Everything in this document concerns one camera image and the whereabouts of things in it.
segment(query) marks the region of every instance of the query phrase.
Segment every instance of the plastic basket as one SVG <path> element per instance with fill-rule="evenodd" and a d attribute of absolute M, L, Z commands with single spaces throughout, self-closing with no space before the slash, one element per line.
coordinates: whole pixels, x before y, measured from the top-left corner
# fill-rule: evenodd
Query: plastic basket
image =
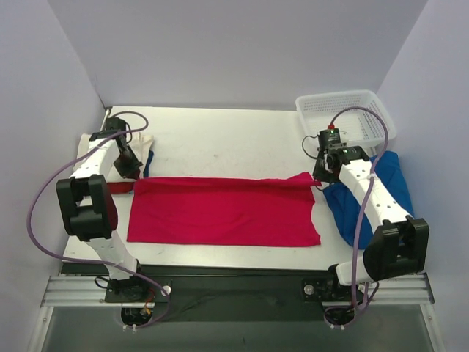
<path fill-rule="evenodd" d="M 362 106 L 384 120 L 389 139 L 396 137 L 396 128 L 380 99 L 369 90 L 351 90 L 326 94 L 305 95 L 296 100 L 296 109 L 306 134 L 315 136 L 324 130 L 334 115 L 350 106 Z M 373 115 L 360 110 L 349 111 L 337 118 L 334 125 L 349 145 L 376 147 L 384 142 L 384 130 Z"/>

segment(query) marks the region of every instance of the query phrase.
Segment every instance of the tabletop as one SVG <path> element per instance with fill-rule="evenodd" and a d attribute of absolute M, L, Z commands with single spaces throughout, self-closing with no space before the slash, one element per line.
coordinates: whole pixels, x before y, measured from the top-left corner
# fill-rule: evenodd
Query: tabletop
<path fill-rule="evenodd" d="M 304 131 L 296 111 L 115 106 L 111 114 L 124 110 L 149 120 L 143 133 L 155 137 L 150 177 L 288 178 L 314 166 L 301 149 Z M 131 128 L 144 124 L 131 114 L 119 117 Z M 327 270 L 351 260 L 352 248 L 341 238 L 322 193 L 312 191 L 316 202 L 311 220 L 321 245 L 301 248 L 128 243 L 133 195 L 113 198 L 117 231 L 141 264 Z M 99 259 L 77 237 L 69 238 L 64 255 Z"/>

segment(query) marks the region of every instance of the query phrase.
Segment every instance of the gray wall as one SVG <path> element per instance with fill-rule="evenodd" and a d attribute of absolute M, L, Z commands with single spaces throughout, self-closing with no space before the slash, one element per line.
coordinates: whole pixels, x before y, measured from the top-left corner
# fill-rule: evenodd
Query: gray wall
<path fill-rule="evenodd" d="M 376 91 L 426 0 L 49 0 L 108 106 Z"/>
<path fill-rule="evenodd" d="M 467 0 L 430 0 L 378 92 L 416 213 L 430 224 L 426 269 L 448 351 L 469 346 L 468 13 Z"/>
<path fill-rule="evenodd" d="M 46 0 L 0 1 L 0 33 L 0 344 L 16 352 L 26 350 L 58 268 L 28 239 L 29 202 L 104 112 Z M 49 249 L 61 250 L 66 235 L 54 193 L 39 203 L 34 228 Z"/>

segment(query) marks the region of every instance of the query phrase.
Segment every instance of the red cloth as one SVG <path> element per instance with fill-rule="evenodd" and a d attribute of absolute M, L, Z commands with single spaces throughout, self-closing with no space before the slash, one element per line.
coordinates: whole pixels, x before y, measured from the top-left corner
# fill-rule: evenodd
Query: red cloth
<path fill-rule="evenodd" d="M 137 180 L 127 241 L 235 246 L 320 244 L 308 172 L 287 180 L 154 177 Z"/>

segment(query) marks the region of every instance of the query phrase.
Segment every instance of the purple cable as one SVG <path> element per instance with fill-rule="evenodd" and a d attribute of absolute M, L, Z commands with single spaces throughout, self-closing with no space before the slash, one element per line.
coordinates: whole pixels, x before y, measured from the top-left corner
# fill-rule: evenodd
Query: purple cable
<path fill-rule="evenodd" d="M 388 149 L 388 143 L 389 143 L 388 129 L 386 128 L 386 124 L 384 123 L 383 119 L 378 114 L 376 114 L 374 111 L 372 111 L 370 109 L 363 108 L 361 106 L 351 106 L 349 108 L 346 108 L 346 109 L 343 109 L 343 110 L 339 111 L 336 114 L 336 116 L 334 116 L 333 119 L 330 121 L 330 124 L 333 125 L 334 122 L 336 121 L 337 117 L 339 117 L 343 113 L 345 113 L 347 111 L 350 111 L 350 110 L 361 110 L 361 111 L 367 112 L 368 114 L 371 114 L 373 117 L 376 118 L 376 120 L 378 120 L 378 122 L 383 127 L 384 137 L 385 137 L 384 145 L 383 145 L 382 150 L 378 153 L 377 157 L 373 161 L 372 167 L 369 170 L 369 173 L 371 175 L 373 175 L 374 174 L 374 169 L 376 168 L 376 165 L 377 165 L 378 161 L 384 155 L 384 152 Z M 361 206 L 360 206 L 360 212 L 358 213 L 357 225 L 355 226 L 355 234 L 354 234 L 355 237 L 354 237 L 354 240 L 353 240 L 353 254 L 352 254 L 352 306 L 354 308 L 358 308 L 358 302 L 357 302 L 358 240 L 360 238 L 360 230 L 361 230 L 361 225 L 363 223 L 363 217 L 365 216 L 366 203 L 368 202 L 368 200 L 370 198 L 370 195 L 372 193 L 373 185 L 374 185 L 374 177 L 371 176 L 370 180 L 369 180 L 368 190 L 366 190 L 365 197 L 363 198 L 363 201 L 362 201 Z M 365 307 L 360 311 L 360 314 L 357 314 L 353 318 L 353 320 L 350 323 L 352 323 L 355 319 L 357 319 L 360 315 L 362 315 L 365 312 L 365 310 L 369 306 L 369 302 L 372 300 L 372 298 L 375 295 L 378 287 L 379 287 L 379 284 L 377 283 L 376 288 L 373 290 L 373 293 L 370 296 L 370 299 L 366 302 Z"/>
<path fill-rule="evenodd" d="M 29 209 L 28 209 L 28 216 L 26 218 L 26 227 L 27 227 L 27 230 L 28 230 L 28 235 L 29 235 L 29 238 L 31 239 L 32 243 L 38 248 L 40 249 L 42 252 L 46 253 L 47 255 L 49 255 L 50 257 L 52 258 L 56 258 L 56 259 L 60 259 L 60 260 L 66 260 L 66 261 L 69 261 L 69 262 L 73 262 L 73 263 L 81 263 L 81 264 L 100 264 L 100 265 L 109 265 L 109 266 L 113 266 L 115 268 L 118 268 L 119 270 L 121 271 L 124 271 L 125 273 L 127 274 L 130 274 L 130 275 L 133 275 L 133 276 L 137 276 L 139 277 L 140 279 L 143 279 L 147 282 L 149 282 L 152 286 L 155 286 L 157 289 L 159 289 L 159 291 L 161 291 L 161 293 L 163 294 L 163 297 L 166 297 L 168 299 L 168 303 L 166 305 L 166 309 L 165 311 L 160 314 L 159 316 L 157 316 L 156 318 L 153 318 L 152 320 L 150 320 L 148 323 L 145 323 L 145 324 L 142 324 L 140 326 L 137 326 L 138 329 L 140 328 L 146 328 L 148 326 L 151 326 L 152 324 L 156 323 L 157 321 L 163 319 L 166 314 L 168 314 L 169 312 L 169 307 L 170 307 L 170 298 L 169 298 L 169 294 L 163 289 L 163 287 L 158 284 L 156 281 L 150 279 L 149 277 L 145 276 L 145 275 L 142 275 L 140 273 L 136 273 L 135 271 L 132 271 L 132 270 L 129 270 L 127 268 L 124 268 L 123 266 L 120 266 L 120 265 L 117 265 L 116 263 L 112 263 L 112 262 L 109 262 L 109 261 L 106 261 L 106 260 L 92 260 L 92 259 L 76 259 L 76 258 L 70 258 L 70 257 L 65 257 L 63 255 L 60 255 L 60 254 L 57 254 L 57 253 L 53 253 L 51 251 L 49 251 L 48 249 L 46 249 L 45 247 L 43 247 L 43 245 L 41 245 L 39 243 L 39 241 L 36 239 L 36 236 L 34 236 L 34 233 L 32 231 L 32 213 L 33 213 L 33 210 L 34 210 L 34 207 L 36 206 L 36 203 L 37 203 L 37 200 L 40 198 L 41 194 L 44 192 L 45 188 L 49 185 L 49 183 L 52 182 L 52 180 L 54 178 L 56 178 L 60 173 L 62 173 L 64 170 L 72 167 L 73 165 L 75 165 L 76 163 L 88 158 L 91 154 L 93 154 L 94 152 L 96 152 L 96 150 L 98 150 L 100 147 L 102 147 L 105 143 L 109 142 L 111 139 L 114 139 L 118 136 L 122 136 L 122 135 L 125 135 L 126 133 L 133 133 L 133 132 L 140 132 L 140 131 L 143 131 L 144 129 L 146 129 L 149 125 L 149 121 L 148 119 L 143 115 L 143 114 L 140 114 L 138 112 L 135 112 L 135 111 L 121 111 L 121 112 L 117 112 L 116 114 L 110 116 L 110 117 L 116 117 L 116 116 L 119 116 L 119 115 L 122 115 L 122 114 L 134 114 L 134 115 L 137 115 L 139 117 L 141 117 L 144 121 L 145 121 L 145 126 L 142 127 L 142 128 L 136 128 L 135 130 L 127 130 L 127 131 L 120 131 L 120 132 L 116 132 L 114 134 L 111 134 L 109 137 L 103 139 L 102 142 L 100 142 L 95 148 L 93 148 L 92 150 L 90 150 L 89 152 L 87 152 L 85 155 L 71 161 L 70 163 L 67 163 L 65 164 L 64 166 L 62 166 L 61 168 L 59 168 L 57 171 L 55 171 L 39 188 L 39 191 L 37 191 L 37 193 L 34 195 L 33 197 L 33 200 L 31 202 L 31 205 L 29 206 Z"/>

